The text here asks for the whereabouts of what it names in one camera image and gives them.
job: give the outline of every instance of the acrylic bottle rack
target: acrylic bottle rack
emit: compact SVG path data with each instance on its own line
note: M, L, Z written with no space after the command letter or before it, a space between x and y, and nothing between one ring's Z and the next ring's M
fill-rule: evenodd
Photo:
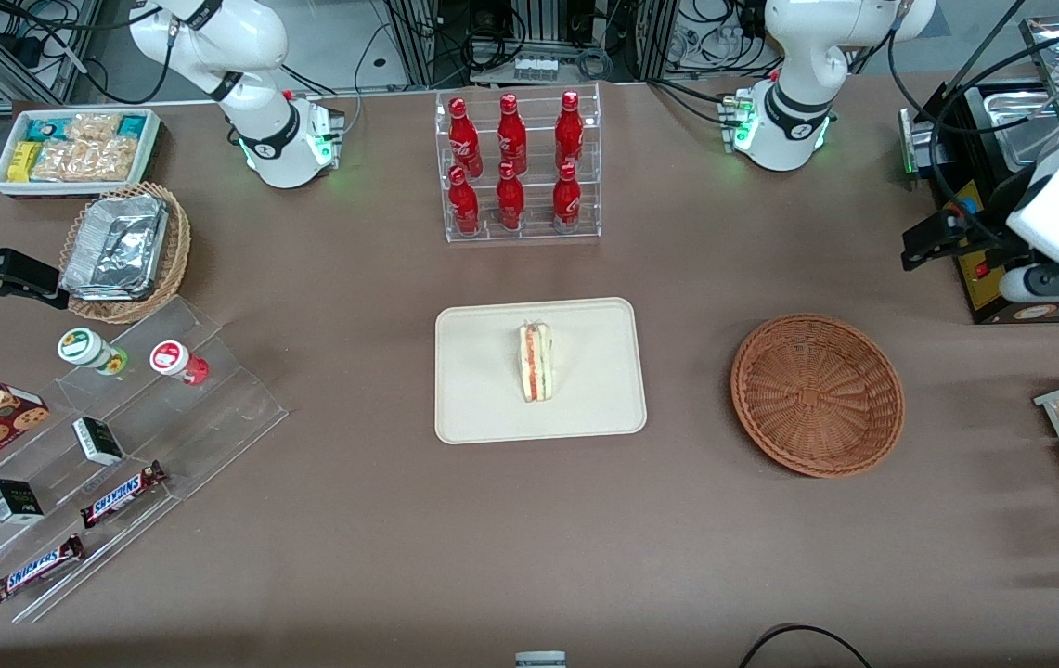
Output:
M35 434L0 452L0 477L30 483L46 516L28 527L0 522L0 578L57 548L71 534L79 535L87 558L19 590L0 604L0 614L17 622L50 612L286 417L287 411L240 366L218 331L211 319L174 296L112 341L129 354L121 375L75 368L41 390L50 418ZM148 367L150 350L167 339L207 360L211 372L202 384L185 385ZM71 428L84 415L109 425L125 452L121 464L85 459ZM154 461L161 463L167 481L96 527L84 528L80 508Z
M510 232L500 224L500 207L496 185L500 182L500 145L496 130L500 126L500 97L495 92L460 92L437 94L435 98L434 137L439 152L439 188L443 192L443 220L447 240L451 242L483 241L567 241L591 240L603 231L602 187L603 165L600 126L603 115L599 87L526 87L510 89L517 94L517 106L525 123L530 144L530 169L521 175L525 193L524 221L520 231ZM562 93L575 90L579 94L579 115L582 116L582 157L576 181L581 187L579 223L575 232L559 234L554 229L554 185L558 182L558 165L554 160L554 126L561 111ZM470 179L479 197L479 234L463 236L451 213L447 192L451 187L447 170L454 164L451 152L451 114L447 103L452 97L467 102L467 115L479 131L479 152L484 160L484 173Z

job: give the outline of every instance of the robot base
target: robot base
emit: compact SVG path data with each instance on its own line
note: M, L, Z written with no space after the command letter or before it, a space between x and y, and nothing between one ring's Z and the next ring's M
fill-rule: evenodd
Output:
M241 140L245 159L273 187L298 187L327 169L337 169L343 147L343 116L308 101L292 101L300 130L272 160L253 156Z
M818 139L791 140L785 136L764 110L764 96L772 88L771 80L761 80L753 88L737 90L731 101L719 103L719 119L738 127L723 128L723 144L728 152L748 156L765 169L793 170L805 165L809 157L826 141L827 118Z

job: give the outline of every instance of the empty wicker basket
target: empty wicker basket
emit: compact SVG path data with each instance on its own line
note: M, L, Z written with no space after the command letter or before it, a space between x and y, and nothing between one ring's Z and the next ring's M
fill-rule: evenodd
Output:
M186 271L186 253L191 252L191 223L186 220L186 212L182 211L178 199L165 187L155 183L139 183L119 187L112 193L101 195L100 199L131 198L134 195L155 195L161 198L169 206L169 219L167 220L167 231L165 239L161 241L161 258L159 269L157 269L157 287L146 300L140 302L85 302L71 297L67 308L71 309L75 315L100 320L110 323L110 325L127 325L130 322L138 322L157 309L162 304L166 304L170 296L178 292L178 285L182 284L182 274ZM67 242L64 245L64 252L58 254L58 271L67 267L67 260L71 257L71 250L75 247L75 236L79 232L79 224L84 221L84 211L75 216L75 224L71 225L71 232L67 234Z
M797 313L748 336L732 402L772 459L818 477L872 469L897 444L904 395L889 358L859 329Z

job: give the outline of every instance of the table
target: table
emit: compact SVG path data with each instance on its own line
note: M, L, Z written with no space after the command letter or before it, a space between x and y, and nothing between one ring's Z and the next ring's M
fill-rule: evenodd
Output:
M901 106L856 77L826 147L768 174L662 94L607 86L605 236L516 249L444 241L430 94L367 98L342 169L293 192L244 167L215 106L160 107L157 181L194 228L182 292L292 414L44 620L0 613L0 664L558 648L575 668L702 667L806 621L877 665L1059 665L1059 452L1030 402L1059 387L1059 326L969 325L948 263L901 271L899 234L933 209L899 175ZM0 198L0 245L53 260L78 207ZM634 305L647 427L436 440L437 313L580 296ZM729 410L740 340L806 310L863 329L901 375L904 434L872 473L789 473ZM78 323L0 300L0 380L61 375L54 341ZM846 656L785 635L754 665Z

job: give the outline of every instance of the coca-cola bottle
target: coca-cola bottle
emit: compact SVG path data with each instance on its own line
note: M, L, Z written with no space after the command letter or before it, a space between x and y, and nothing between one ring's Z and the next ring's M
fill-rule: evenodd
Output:
M500 159L510 161L518 175L530 168L530 145L525 139L525 122L517 111L516 94L500 96L500 127L496 128L500 141Z
M475 124L467 118L467 103L462 97L453 98L451 109L451 152L455 164L467 169L467 177L479 178L484 174L484 160L479 157L479 132Z
M454 215L459 234L477 236L479 234L479 199L475 189L467 183L467 174L462 166L451 165L447 171L451 178L451 191L447 198L451 199L451 212Z
M558 169L562 169L568 161L579 163L582 157L582 118L579 115L579 94L575 90L562 93L562 113L558 116L558 125L554 126L554 161Z
M503 161L500 164L500 183L496 185L496 199L500 202L500 224L513 232L521 229L521 219L525 213L525 191L510 161Z
M567 163L558 169L554 185L554 229L559 234L571 234L579 228L579 198L582 191L575 181L575 164Z

